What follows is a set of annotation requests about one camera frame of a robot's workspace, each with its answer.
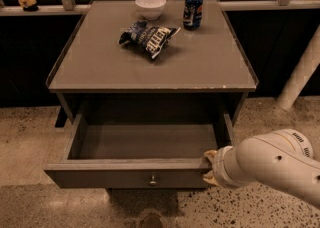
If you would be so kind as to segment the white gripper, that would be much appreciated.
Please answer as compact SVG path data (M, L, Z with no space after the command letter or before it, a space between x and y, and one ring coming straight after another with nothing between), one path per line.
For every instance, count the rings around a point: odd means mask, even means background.
M208 150L204 157L212 164L212 170L203 175L203 181L212 185L236 189L249 185L252 178L244 172L236 158L236 147L226 146Z

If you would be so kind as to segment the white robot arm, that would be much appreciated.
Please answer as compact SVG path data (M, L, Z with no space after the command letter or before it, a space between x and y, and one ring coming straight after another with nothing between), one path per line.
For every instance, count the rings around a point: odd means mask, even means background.
M248 138L235 146L209 150L211 170L203 180L235 189L259 182L320 207L320 162L301 133L283 129Z

